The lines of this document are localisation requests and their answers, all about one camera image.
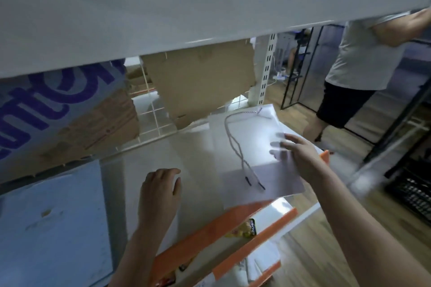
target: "cardboard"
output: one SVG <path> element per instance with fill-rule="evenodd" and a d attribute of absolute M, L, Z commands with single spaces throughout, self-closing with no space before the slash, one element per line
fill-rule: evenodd
<path fill-rule="evenodd" d="M 165 108 L 184 128 L 255 85 L 248 40 L 141 56 Z"/>
<path fill-rule="evenodd" d="M 0 81 L 0 90 L 0 183 L 139 134 L 119 61 L 9 78 Z"/>

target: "person in gray t-shirt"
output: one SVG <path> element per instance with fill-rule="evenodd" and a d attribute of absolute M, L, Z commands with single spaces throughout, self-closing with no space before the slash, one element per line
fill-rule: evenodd
<path fill-rule="evenodd" d="M 429 25 L 431 8 L 349 22 L 337 60 L 326 76 L 322 104 L 303 136 L 313 142 L 329 125 L 343 128 L 376 91 L 386 88 L 405 43 Z"/>

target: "gray t-shirt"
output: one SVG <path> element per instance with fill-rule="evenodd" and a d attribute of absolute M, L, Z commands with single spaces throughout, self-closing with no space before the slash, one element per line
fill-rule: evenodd
<path fill-rule="evenodd" d="M 348 22 L 338 57 L 326 82 L 355 90 L 384 90 L 402 59 L 406 45 L 381 44 L 371 27 L 409 12 Z"/>

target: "black shorts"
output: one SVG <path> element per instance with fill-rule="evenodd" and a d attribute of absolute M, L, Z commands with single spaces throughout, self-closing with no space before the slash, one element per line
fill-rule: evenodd
<path fill-rule="evenodd" d="M 342 88 L 325 82 L 325 94 L 317 111 L 317 118 L 334 127 L 343 128 L 374 92 Z"/>

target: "hand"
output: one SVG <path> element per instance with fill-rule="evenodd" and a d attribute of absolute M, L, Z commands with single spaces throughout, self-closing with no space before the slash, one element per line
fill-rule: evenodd
<path fill-rule="evenodd" d="M 139 197 L 138 230 L 152 230 L 152 235 L 163 239 L 180 205 L 181 178 L 175 182 L 172 192 L 174 177 L 180 172 L 172 168 L 148 173 Z"/>
<path fill-rule="evenodd" d="M 292 134 L 284 134 L 284 138 L 293 143 L 281 142 L 280 147 L 292 151 L 299 175 L 313 186 L 322 173 L 328 170 L 328 165 L 320 158 L 311 142 Z"/>

